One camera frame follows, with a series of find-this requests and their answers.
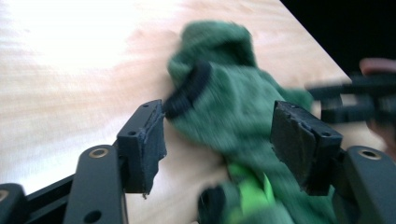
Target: green towel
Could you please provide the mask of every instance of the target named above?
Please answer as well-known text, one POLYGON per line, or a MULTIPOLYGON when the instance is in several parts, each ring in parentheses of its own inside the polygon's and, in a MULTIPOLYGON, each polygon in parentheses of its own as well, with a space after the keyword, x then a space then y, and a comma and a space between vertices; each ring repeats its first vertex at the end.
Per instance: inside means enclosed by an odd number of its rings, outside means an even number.
MULTIPOLYGON (((250 188, 246 187, 247 182, 235 181, 237 178, 229 169, 232 181, 217 189, 226 196, 218 201, 222 203, 221 209, 215 209, 221 213, 216 223, 335 222, 331 198, 309 197, 300 191, 269 142, 275 100, 309 109, 312 97, 304 90, 283 89, 257 67, 246 28, 223 21, 188 24, 181 49, 170 59, 168 71, 176 90, 163 105, 165 116, 190 140, 221 153, 230 167, 241 166, 251 171, 250 188), (265 183, 266 178, 271 184, 257 185, 265 183), (224 186, 233 186, 238 193, 227 194, 231 187, 224 186), (242 190, 249 188, 249 193, 242 190), (259 191, 265 197, 275 195, 275 200, 252 197, 259 191), (240 208, 247 203, 253 205, 248 212, 232 211, 227 202, 238 202, 240 208), (276 219, 276 213, 284 218, 276 219)), ((208 208, 199 211, 201 224, 214 223, 205 222, 205 216, 213 216, 208 208)))

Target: fabric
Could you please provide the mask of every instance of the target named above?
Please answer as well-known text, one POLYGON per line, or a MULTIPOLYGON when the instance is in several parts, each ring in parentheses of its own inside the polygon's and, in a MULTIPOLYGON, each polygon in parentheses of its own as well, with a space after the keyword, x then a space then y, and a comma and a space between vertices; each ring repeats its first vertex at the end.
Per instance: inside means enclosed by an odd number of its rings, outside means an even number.
MULTIPOLYGON (((218 212, 229 202, 239 208, 219 214, 216 223, 250 218, 249 223, 335 222, 330 197, 300 191, 269 141, 275 100, 309 109, 312 97, 307 91, 283 89, 257 67, 246 28, 223 21, 188 24, 168 72, 176 90, 163 105, 165 116, 191 141, 213 148, 230 163, 232 181, 217 189, 224 194, 218 212), (237 181, 235 167, 243 170, 245 181, 237 181), (249 196, 255 194, 262 198, 249 196), (267 213, 272 214, 271 222, 262 219, 267 213)), ((206 204, 200 210, 201 224, 214 223, 205 222, 209 208, 206 204)))

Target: wooden table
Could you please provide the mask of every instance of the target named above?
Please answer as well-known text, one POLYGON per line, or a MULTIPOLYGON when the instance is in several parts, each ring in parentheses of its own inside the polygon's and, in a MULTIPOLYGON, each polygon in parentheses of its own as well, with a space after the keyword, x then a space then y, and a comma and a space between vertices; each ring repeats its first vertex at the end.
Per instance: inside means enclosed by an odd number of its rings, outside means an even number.
MULTIPOLYGON (((0 183, 27 194, 75 172, 85 149, 112 144, 143 103, 172 91, 167 60, 189 21, 246 26, 258 65, 285 87, 346 75, 277 0, 0 0, 0 183)), ((168 156, 131 223, 191 223, 201 190, 227 178, 219 155, 164 124, 168 156)), ((345 146, 381 147, 364 124, 345 146)))

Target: human hand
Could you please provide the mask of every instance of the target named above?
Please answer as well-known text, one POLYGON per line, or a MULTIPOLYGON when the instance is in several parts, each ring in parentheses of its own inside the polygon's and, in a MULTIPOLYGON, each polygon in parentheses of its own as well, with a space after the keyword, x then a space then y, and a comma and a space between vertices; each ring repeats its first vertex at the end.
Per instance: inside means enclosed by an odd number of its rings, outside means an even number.
MULTIPOLYGON (((396 61, 383 58, 366 58, 361 60, 360 68, 365 76, 374 76, 374 73, 380 72, 396 73, 396 61)), ((371 119, 367 121, 367 126, 384 139, 387 145, 385 153, 396 161, 396 124, 390 122, 379 123, 371 119)))

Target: finger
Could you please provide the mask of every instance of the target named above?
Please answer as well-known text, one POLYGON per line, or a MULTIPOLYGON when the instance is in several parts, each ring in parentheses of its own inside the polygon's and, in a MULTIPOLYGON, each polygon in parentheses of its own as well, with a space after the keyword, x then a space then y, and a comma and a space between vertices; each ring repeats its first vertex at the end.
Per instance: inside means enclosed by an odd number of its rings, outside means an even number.
POLYGON ((367 121, 367 127, 384 139, 388 149, 396 152, 396 129, 391 123, 379 124, 372 119, 367 121))
POLYGON ((379 72, 396 72, 396 61, 384 58, 366 58, 361 60, 360 68, 366 76, 379 72))

